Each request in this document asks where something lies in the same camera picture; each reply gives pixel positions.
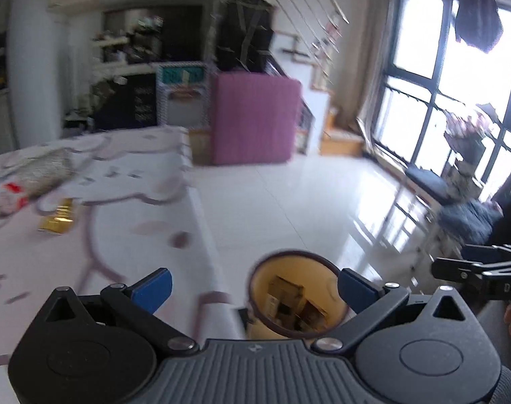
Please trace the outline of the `gold foil wrapper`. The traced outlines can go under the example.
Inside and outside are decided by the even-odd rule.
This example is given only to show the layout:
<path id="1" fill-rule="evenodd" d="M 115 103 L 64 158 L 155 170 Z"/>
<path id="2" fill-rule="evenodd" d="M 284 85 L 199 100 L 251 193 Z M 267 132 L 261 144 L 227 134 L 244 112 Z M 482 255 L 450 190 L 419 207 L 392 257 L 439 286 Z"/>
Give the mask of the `gold foil wrapper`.
<path id="1" fill-rule="evenodd" d="M 75 223 L 75 205 L 72 198 L 64 199 L 56 211 L 43 217 L 39 230 L 50 234 L 65 234 Z"/>

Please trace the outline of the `folded blue clothes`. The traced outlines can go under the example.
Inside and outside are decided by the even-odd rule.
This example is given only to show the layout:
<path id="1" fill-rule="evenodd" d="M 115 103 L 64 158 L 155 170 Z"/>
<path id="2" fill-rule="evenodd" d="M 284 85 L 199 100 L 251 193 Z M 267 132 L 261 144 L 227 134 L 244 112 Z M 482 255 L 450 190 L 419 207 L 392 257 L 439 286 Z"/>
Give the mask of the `folded blue clothes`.
<path id="1" fill-rule="evenodd" d="M 461 244 L 485 244 L 495 224 L 504 217 L 497 202 L 455 203 L 441 208 L 437 222 L 446 234 Z"/>

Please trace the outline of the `black have a nice day board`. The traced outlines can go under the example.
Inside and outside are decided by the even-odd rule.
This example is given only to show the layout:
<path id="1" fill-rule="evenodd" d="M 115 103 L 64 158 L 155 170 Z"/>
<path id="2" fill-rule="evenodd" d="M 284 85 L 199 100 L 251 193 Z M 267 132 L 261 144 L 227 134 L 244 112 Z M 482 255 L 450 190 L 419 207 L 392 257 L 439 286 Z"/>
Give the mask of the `black have a nice day board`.
<path id="1" fill-rule="evenodd" d="M 92 87 L 95 130 L 140 129 L 158 125 L 154 73 L 102 79 Z"/>

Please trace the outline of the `clear plastic bottle red label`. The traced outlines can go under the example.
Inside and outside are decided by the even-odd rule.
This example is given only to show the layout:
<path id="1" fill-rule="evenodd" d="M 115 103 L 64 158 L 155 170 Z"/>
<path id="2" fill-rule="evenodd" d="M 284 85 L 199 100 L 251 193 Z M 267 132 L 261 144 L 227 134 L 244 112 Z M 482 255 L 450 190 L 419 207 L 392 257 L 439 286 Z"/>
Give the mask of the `clear plastic bottle red label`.
<path id="1" fill-rule="evenodd" d="M 0 173 L 0 218 L 20 211 L 34 199 L 68 180 L 75 172 L 68 149 L 54 149 Z"/>

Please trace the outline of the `pink cartoon tablecloth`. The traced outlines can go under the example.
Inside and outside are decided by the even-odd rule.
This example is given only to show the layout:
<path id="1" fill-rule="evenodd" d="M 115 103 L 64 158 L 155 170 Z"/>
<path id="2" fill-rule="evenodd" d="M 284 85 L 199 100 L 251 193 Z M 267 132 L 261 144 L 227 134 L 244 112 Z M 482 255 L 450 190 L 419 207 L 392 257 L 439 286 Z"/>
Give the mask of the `pink cartoon tablecloth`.
<path id="1" fill-rule="evenodd" d="M 160 267 L 173 278 L 158 317 L 203 343 L 238 339 L 241 325 L 217 261 L 192 177 L 187 130 L 154 127 L 56 140 L 0 155 L 0 173 L 66 148 L 74 176 L 0 220 L 0 403 L 13 403 L 7 365 L 56 287 L 95 295 L 110 283 L 133 284 Z M 65 234 L 39 230 L 72 198 Z"/>

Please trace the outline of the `dark hanging garment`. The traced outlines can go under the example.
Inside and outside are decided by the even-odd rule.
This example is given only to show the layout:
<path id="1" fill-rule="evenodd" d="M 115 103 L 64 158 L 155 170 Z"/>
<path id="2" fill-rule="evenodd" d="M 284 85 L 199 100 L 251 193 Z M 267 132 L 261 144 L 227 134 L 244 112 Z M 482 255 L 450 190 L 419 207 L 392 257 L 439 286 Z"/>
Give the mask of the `dark hanging garment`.
<path id="1" fill-rule="evenodd" d="M 459 0 L 454 30 L 458 42 L 488 54 L 504 33 L 496 0 Z"/>

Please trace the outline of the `beige curtain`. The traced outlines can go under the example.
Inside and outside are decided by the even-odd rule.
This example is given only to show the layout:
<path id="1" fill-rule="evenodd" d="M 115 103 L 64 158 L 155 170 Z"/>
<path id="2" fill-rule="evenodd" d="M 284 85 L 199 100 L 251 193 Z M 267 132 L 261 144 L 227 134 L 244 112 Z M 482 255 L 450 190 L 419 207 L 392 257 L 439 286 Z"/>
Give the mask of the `beige curtain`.
<path id="1" fill-rule="evenodd" d="M 358 23 L 351 24 L 357 37 L 345 48 L 339 83 L 342 90 L 336 94 L 341 108 L 338 122 L 356 127 L 369 152 L 374 145 L 373 127 L 389 64 L 397 8 L 398 0 L 365 0 Z"/>

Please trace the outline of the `folding chair with cushion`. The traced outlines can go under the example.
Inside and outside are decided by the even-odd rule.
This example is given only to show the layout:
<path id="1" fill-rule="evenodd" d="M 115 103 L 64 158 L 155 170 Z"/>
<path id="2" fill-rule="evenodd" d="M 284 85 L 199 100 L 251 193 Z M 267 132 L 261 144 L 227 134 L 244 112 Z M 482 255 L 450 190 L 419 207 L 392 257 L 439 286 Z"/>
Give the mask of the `folding chair with cushion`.
<path id="1" fill-rule="evenodd" d="M 409 206 L 407 208 L 399 204 L 399 198 L 405 190 L 411 192 Z M 416 166 L 405 168 L 399 182 L 392 205 L 387 213 L 382 228 L 386 230 L 394 212 L 402 213 L 405 218 L 414 222 L 424 234 L 422 243 L 416 248 L 418 256 L 428 256 L 431 247 L 440 231 L 437 216 L 441 208 L 450 205 L 454 200 L 450 197 L 447 182 L 431 170 L 425 170 Z M 420 205 L 424 210 L 424 222 L 412 214 L 415 206 Z"/>

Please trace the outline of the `poison sign pet cage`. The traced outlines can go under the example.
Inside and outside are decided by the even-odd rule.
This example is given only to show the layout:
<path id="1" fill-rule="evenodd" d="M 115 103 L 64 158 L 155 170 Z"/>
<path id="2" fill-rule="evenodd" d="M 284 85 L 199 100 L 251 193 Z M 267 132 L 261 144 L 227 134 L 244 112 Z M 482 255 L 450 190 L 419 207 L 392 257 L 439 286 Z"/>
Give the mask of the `poison sign pet cage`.
<path id="1" fill-rule="evenodd" d="M 170 62 L 156 67 L 159 125 L 207 130 L 210 127 L 210 70 L 203 62 Z"/>

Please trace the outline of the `black vest on hanger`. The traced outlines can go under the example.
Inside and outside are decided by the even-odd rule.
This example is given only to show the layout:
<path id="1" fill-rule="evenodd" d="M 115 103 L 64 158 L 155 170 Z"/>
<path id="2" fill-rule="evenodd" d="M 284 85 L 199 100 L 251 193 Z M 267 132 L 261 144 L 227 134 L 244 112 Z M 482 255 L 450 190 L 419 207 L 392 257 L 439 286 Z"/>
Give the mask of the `black vest on hanger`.
<path id="1" fill-rule="evenodd" d="M 274 13 L 265 0 L 226 0 L 215 50 L 219 71 L 266 71 Z"/>

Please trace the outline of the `yellow plastic trash bin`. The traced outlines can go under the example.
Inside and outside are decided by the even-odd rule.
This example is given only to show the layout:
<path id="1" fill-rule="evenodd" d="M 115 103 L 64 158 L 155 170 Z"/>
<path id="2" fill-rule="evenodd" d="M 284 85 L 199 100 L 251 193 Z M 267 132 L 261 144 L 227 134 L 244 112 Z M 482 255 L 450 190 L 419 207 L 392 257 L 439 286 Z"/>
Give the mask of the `yellow plastic trash bin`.
<path id="1" fill-rule="evenodd" d="M 351 309 L 339 296 L 338 275 L 336 265 L 312 252 L 264 257 L 247 279 L 247 337 L 312 341 L 341 325 Z"/>

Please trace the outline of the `brown cardboard box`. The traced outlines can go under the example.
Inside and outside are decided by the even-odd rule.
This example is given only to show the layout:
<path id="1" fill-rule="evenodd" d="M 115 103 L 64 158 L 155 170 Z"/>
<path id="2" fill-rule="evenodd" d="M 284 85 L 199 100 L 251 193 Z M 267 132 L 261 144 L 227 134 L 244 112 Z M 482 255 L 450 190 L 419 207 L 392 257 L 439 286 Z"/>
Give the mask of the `brown cardboard box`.
<path id="1" fill-rule="evenodd" d="M 292 328 L 296 311 L 304 298 L 304 287 L 276 275 L 268 285 L 264 315 L 284 328 Z"/>

